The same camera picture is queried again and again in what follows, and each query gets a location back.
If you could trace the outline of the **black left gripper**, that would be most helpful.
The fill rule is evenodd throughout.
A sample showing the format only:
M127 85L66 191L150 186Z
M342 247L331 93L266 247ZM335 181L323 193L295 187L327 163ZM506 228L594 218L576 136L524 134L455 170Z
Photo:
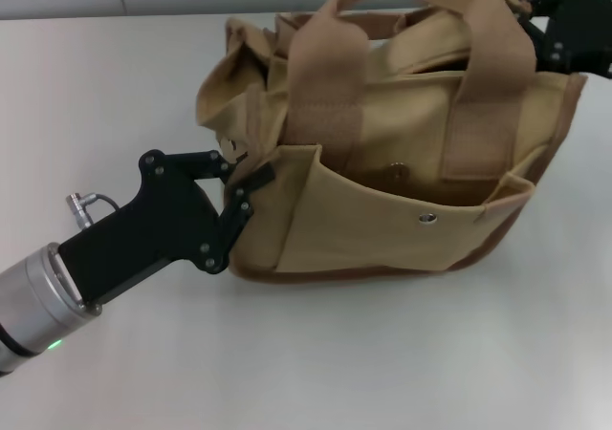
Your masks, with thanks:
M275 178L267 162L230 183L235 167L217 150L143 154L135 198L58 248L83 303L106 304L176 261L223 271L254 213L250 195ZM221 215L198 184L208 179L225 185Z

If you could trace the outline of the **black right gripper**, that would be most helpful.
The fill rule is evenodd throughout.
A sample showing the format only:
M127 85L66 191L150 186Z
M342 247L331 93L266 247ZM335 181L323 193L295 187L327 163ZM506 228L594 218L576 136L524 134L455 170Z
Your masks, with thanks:
M538 71L611 75L611 0L505 1L532 5L533 17L548 19L543 31L528 15L516 16L534 45Z

